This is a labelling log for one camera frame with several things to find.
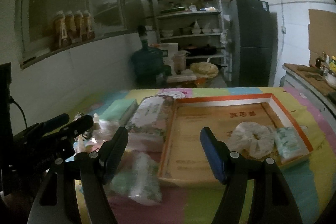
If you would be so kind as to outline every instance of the refrigerator door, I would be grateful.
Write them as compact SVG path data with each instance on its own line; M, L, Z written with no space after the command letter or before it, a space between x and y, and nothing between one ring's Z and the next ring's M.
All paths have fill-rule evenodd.
M241 47L238 86L268 86L271 63L271 48Z
M271 20L268 3L261 0L236 0L240 47L271 48Z

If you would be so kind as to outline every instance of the window sill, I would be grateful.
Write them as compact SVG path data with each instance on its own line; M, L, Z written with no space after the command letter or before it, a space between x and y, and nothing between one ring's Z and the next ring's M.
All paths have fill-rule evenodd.
M87 43L99 41L99 40L106 39L106 38L109 38L109 37L116 37L116 36L119 36L119 35L130 34L130 33L135 33L135 32L136 31L125 31L125 30L124 31L118 31L118 32L113 32L113 33L110 33L110 34L106 34L103 37L95 38L95 39L92 39L92 40L89 40L89 41L78 42L78 43L72 44L70 46L60 48L56 51L48 52L46 54L43 54L43 55L35 57L35 58L32 57L31 60L26 61L25 63L21 62L20 67L21 67L22 70L24 70L24 69L30 67L31 65L36 64L37 62L40 62L40 61L42 61L42 60L44 60L44 59L46 59L50 56L58 54L59 52L63 52L63 51L69 50L69 49L74 48L74 47L78 47L78 46L81 46L81 45L84 45L84 44L87 44Z

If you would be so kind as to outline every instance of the electrical wire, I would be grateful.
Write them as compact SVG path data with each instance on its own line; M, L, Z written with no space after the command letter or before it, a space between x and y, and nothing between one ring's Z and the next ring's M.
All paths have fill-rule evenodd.
M284 16L284 2L283 0L280 0L280 5L281 5L281 17L282 17L282 28L285 26L285 16ZM281 30L282 32L282 44L281 44L281 51L280 51L280 55L277 58L277 65L276 65L276 69L274 72L274 77L279 69L279 64L280 64L280 60L282 58L282 53L284 50L284 43L285 43L285 32L283 30Z
M11 104L13 103L14 105L16 105L16 106L19 108L19 110L20 110L21 113L22 113L23 120L25 121L25 126L26 126L26 128L28 128L25 113L23 112L23 110L22 110L22 108L20 107L20 105L19 105L17 102L14 101L13 97L10 98L9 102L10 102Z

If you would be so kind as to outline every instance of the wooden countertop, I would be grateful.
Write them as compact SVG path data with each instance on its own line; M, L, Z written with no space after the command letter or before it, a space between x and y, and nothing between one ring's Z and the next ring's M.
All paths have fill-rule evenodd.
M309 84L311 84L315 89L317 89L325 97L327 97L330 92L336 91L327 84L323 76L321 76L322 81L306 76L307 74L320 75L317 72L307 72L307 71L298 70L304 67L306 67L307 69L313 68L313 67L307 67L303 65L294 65L294 64L284 64L284 67L288 68L289 70L293 71L294 73L302 77L304 80L306 80Z

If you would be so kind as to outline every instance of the open shallow box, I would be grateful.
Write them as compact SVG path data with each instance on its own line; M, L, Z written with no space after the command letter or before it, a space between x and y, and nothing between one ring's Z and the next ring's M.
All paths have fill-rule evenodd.
M177 99L161 156L160 183L183 187L218 185L202 149L200 131L209 127L218 140L224 141L241 122L257 122L274 129L295 128L304 156L281 164L274 145L268 156L280 168L308 159L313 150L296 120L271 93ZM242 155L251 159L248 153Z

